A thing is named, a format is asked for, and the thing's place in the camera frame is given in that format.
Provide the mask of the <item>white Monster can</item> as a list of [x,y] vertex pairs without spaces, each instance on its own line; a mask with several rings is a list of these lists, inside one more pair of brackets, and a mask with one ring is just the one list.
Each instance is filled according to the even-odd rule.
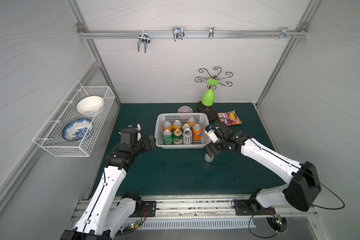
[[204,159],[205,159],[205,161],[206,161],[207,163],[211,163],[211,162],[214,160],[214,158],[215,158],[215,154],[214,154],[214,153],[207,153],[207,152],[205,152],[205,157],[204,157]]
[[190,145],[192,143],[193,131],[190,128],[183,129],[183,144]]

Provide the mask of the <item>white ceramic bowl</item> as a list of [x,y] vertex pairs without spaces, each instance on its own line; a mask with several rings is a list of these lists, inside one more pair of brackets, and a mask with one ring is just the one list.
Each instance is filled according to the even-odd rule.
[[82,99],[76,106],[77,111],[85,116],[92,118],[97,111],[103,106],[104,100],[98,96],[90,96]]

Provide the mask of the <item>silver can top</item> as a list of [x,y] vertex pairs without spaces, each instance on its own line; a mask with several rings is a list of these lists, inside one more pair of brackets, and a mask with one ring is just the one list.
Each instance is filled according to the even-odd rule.
[[191,129],[192,127],[189,125],[189,124],[184,124],[182,126],[182,130],[185,130],[185,129]]

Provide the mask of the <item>green plastic wine glass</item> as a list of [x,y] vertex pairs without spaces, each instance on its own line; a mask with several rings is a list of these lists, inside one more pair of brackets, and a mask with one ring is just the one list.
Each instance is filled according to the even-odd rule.
[[208,90],[205,92],[202,98],[202,104],[206,107],[210,107],[214,104],[215,100],[215,93],[214,90],[217,89],[219,82],[215,79],[208,79],[207,80],[207,88]]

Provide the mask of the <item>metal loop hook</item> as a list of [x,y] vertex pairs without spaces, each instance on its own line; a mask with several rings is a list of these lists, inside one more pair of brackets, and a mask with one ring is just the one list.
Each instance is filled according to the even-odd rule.
[[174,41],[176,42],[177,40],[183,40],[184,36],[185,36],[185,30],[183,27],[174,27],[172,29],[173,32],[173,38]]

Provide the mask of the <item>white plastic basket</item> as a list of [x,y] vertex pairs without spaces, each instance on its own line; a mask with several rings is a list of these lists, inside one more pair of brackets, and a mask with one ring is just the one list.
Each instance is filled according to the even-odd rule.
[[[195,118],[197,124],[202,127],[202,139],[199,141],[192,140],[190,145],[165,145],[163,139],[163,124],[165,122],[173,123],[179,120],[182,124],[186,124],[189,118]],[[210,143],[211,140],[208,134],[205,133],[205,127],[208,126],[209,120],[204,113],[163,113],[159,114],[156,120],[155,126],[155,138],[156,145],[162,149],[202,149],[206,144]]]

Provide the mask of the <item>orange can back left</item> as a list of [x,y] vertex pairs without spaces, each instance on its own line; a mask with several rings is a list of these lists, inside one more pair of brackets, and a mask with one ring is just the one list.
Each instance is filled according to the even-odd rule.
[[164,122],[163,124],[163,130],[170,130],[171,132],[173,131],[173,125],[171,122]]

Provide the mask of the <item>small metal hook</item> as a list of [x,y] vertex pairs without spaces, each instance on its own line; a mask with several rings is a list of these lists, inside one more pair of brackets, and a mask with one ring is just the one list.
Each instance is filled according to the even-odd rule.
[[214,27],[210,27],[209,28],[209,39],[213,39],[214,38],[214,33],[215,33],[215,28]]

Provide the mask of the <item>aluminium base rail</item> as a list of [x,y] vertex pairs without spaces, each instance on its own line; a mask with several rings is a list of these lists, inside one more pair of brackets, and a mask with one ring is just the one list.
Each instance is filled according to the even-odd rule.
[[[156,215],[159,219],[201,219],[201,218],[238,218],[233,209],[233,199],[247,200],[250,195],[166,195],[142,196],[143,201],[156,201]],[[89,200],[78,202],[71,218],[77,222],[84,213]],[[301,212],[289,206],[276,206],[276,213],[285,217],[318,217],[314,207],[308,212]]]

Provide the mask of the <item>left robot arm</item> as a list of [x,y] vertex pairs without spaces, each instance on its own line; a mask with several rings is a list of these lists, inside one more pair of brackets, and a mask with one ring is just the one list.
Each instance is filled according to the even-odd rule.
[[139,214],[142,209],[141,195],[125,193],[114,210],[111,205],[116,193],[142,153],[156,149],[156,138],[142,138],[136,128],[121,131],[121,140],[108,154],[98,187],[85,212],[72,230],[65,230],[62,240],[112,240],[127,218]]

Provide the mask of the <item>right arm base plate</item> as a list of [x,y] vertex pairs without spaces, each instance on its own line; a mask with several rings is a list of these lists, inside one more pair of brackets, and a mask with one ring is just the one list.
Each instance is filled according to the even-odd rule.
[[237,216],[276,215],[274,207],[264,208],[256,200],[232,199],[231,206]]

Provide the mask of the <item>double metal hook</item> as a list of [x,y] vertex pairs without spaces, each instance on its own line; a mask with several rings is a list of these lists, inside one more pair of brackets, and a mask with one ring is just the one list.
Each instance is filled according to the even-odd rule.
[[138,52],[141,51],[142,46],[144,47],[144,53],[147,52],[148,45],[151,42],[151,37],[145,33],[139,35],[138,41]]

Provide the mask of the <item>orange can back middle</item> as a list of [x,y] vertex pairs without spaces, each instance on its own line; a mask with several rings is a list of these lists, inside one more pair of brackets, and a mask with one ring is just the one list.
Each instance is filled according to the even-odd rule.
[[173,129],[174,130],[177,130],[177,129],[182,129],[182,122],[181,121],[179,121],[179,120],[176,120],[176,121],[174,121],[173,122]]

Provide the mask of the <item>aluminium top rail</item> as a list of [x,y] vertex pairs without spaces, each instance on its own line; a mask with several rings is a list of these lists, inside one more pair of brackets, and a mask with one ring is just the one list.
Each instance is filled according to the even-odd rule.
[[[278,39],[271,38],[270,34],[277,35],[281,30],[216,30],[213,39]],[[288,30],[290,34],[297,35],[296,38],[305,38],[308,32]],[[113,40],[138,40],[139,35],[145,33],[151,37],[151,40],[174,39],[173,32],[170,31],[87,31],[78,33],[81,39],[113,39]],[[209,39],[209,30],[191,31],[185,30],[185,39]]]

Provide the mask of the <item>orange Fanta can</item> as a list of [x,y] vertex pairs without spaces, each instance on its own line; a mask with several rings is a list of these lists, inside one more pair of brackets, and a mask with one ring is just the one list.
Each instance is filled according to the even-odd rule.
[[202,139],[202,127],[199,124],[195,124],[192,127],[194,141],[200,141]]

